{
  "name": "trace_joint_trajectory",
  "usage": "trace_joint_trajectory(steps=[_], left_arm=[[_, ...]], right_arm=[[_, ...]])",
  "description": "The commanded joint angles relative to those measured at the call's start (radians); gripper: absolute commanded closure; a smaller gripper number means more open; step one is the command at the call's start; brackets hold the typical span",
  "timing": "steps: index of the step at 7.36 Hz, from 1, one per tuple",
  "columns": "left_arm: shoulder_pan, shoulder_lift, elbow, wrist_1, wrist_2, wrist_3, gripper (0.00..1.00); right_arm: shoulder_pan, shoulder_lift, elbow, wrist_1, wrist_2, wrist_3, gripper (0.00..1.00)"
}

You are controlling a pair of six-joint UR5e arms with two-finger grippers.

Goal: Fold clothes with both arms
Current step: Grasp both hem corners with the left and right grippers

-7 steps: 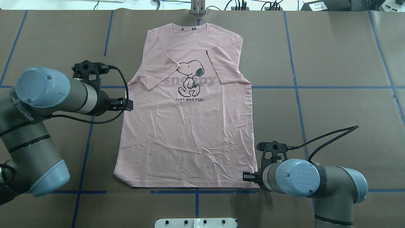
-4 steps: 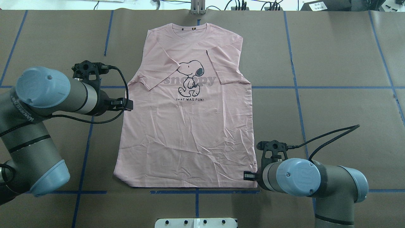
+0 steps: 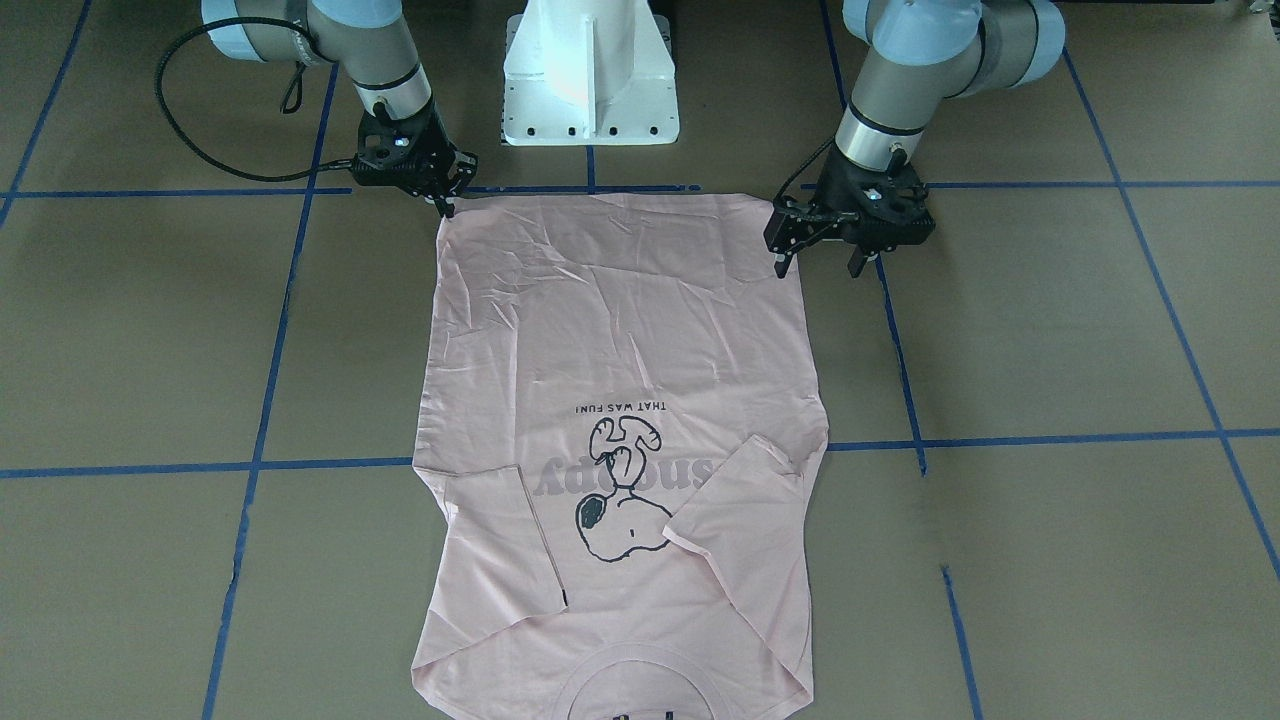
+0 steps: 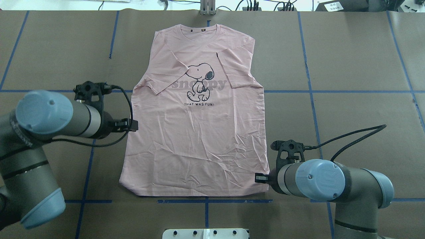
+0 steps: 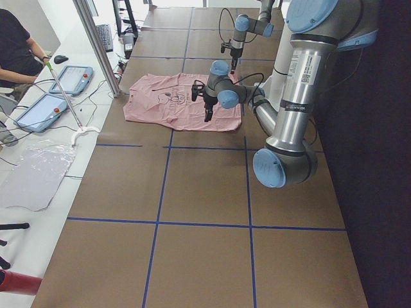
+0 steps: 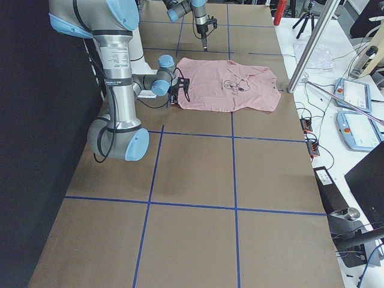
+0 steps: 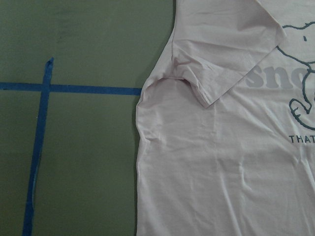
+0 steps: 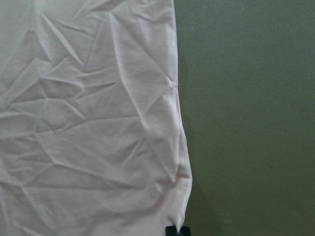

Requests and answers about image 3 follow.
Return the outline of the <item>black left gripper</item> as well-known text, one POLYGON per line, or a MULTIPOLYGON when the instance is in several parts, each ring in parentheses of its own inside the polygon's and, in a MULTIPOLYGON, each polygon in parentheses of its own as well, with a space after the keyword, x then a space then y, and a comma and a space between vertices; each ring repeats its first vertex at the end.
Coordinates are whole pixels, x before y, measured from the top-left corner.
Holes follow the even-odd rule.
POLYGON ((781 186, 764 229, 765 247, 774 255, 774 274, 783 279, 799 251, 822 240, 852 245, 847 273, 861 277, 881 252, 924 243, 936 228, 925 201, 929 188, 908 152, 893 143, 884 170, 868 170, 850 161, 832 140, 824 141, 781 186), (810 200, 786 193, 819 156, 824 163, 810 200))

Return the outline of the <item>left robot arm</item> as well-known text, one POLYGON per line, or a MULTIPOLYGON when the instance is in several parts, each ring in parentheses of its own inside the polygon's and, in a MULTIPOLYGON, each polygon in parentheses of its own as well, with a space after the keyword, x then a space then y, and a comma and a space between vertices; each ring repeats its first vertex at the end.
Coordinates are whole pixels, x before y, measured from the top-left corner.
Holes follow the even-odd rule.
POLYGON ((847 1, 846 28, 868 46, 809 200, 780 188, 763 237, 785 277, 820 241, 852 247, 851 275, 934 231, 913 158, 940 104, 1047 74, 1066 42, 1051 1, 847 1))

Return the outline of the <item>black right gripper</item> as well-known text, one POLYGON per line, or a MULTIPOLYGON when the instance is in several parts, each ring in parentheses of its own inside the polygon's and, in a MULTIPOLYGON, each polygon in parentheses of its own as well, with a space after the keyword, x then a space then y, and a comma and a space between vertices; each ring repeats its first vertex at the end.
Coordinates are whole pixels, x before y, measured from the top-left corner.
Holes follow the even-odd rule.
POLYGON ((445 132, 434 100, 417 113, 393 119, 381 101, 358 126, 358 149, 349 172, 361 186, 396 187, 431 201, 442 219, 454 217, 454 199, 470 186, 477 156, 460 150, 445 132))

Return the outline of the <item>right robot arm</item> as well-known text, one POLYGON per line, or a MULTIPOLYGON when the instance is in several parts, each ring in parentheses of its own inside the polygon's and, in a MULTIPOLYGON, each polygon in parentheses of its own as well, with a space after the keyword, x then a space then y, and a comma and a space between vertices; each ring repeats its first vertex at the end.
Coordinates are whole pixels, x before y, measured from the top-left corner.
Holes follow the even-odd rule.
POLYGON ((244 61, 342 68, 364 106, 357 149, 335 168, 396 187, 444 218, 477 159, 448 137, 399 1, 204 1, 214 46, 244 61))

